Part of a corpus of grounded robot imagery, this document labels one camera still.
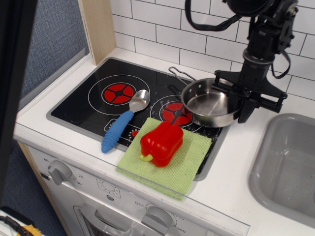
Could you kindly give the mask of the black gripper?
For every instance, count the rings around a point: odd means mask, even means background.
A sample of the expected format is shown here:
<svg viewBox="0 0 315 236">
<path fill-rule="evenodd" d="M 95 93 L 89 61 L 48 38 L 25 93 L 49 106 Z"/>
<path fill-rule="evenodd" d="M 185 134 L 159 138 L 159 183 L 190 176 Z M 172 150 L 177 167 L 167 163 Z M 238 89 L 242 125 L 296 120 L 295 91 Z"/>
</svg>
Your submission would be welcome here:
<svg viewBox="0 0 315 236">
<path fill-rule="evenodd" d="M 245 59 L 239 72 L 215 71 L 212 89 L 228 96 L 228 107 L 240 109 L 238 123 L 245 123 L 255 108 L 279 112 L 287 94 L 267 80 L 271 61 Z"/>
</svg>

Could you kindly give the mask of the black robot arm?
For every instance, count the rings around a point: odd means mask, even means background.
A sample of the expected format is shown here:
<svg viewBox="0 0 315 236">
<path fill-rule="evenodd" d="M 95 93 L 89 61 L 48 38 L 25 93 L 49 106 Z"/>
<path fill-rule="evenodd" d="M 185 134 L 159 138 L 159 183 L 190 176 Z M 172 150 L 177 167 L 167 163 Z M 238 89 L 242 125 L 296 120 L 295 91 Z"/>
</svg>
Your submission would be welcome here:
<svg viewBox="0 0 315 236">
<path fill-rule="evenodd" d="M 286 48 L 294 38 L 293 22 L 298 12 L 296 0 L 237 0 L 228 2 L 239 16 L 250 17 L 249 43 L 243 52 L 241 71 L 215 71 L 213 87 L 228 97 L 228 111 L 237 110 L 239 123 L 245 123 L 254 109 L 279 112 L 287 94 L 267 80 L 274 70 L 276 54 L 290 60 Z"/>
</svg>

